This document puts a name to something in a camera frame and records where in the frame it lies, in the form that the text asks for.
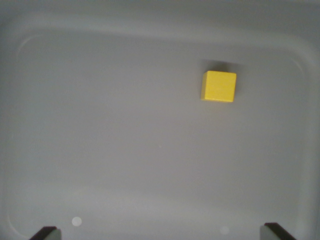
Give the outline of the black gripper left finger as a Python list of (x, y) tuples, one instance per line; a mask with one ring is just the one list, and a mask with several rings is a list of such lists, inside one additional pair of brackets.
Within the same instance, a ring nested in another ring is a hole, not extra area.
[(61, 230), (56, 226), (44, 226), (29, 240), (61, 240)]

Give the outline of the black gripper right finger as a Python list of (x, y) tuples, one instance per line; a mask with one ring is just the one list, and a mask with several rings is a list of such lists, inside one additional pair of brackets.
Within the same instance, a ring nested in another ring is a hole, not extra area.
[(296, 240), (277, 222), (266, 222), (259, 229), (260, 240)]

